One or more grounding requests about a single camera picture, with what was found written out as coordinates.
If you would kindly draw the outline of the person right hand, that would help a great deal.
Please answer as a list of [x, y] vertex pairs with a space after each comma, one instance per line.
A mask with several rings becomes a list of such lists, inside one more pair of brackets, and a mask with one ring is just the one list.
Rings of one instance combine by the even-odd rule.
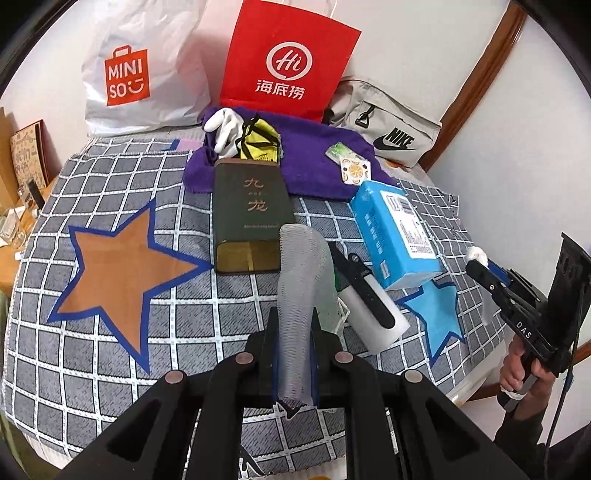
[[537, 359], [533, 361], [529, 367], [530, 372], [527, 373], [524, 363], [525, 355], [525, 345], [521, 338], [515, 335], [509, 344], [508, 354], [500, 370], [501, 387], [508, 392], [517, 392], [524, 387], [529, 375], [533, 374], [537, 380], [530, 388], [528, 395], [536, 399], [549, 397], [556, 381], [555, 375]]

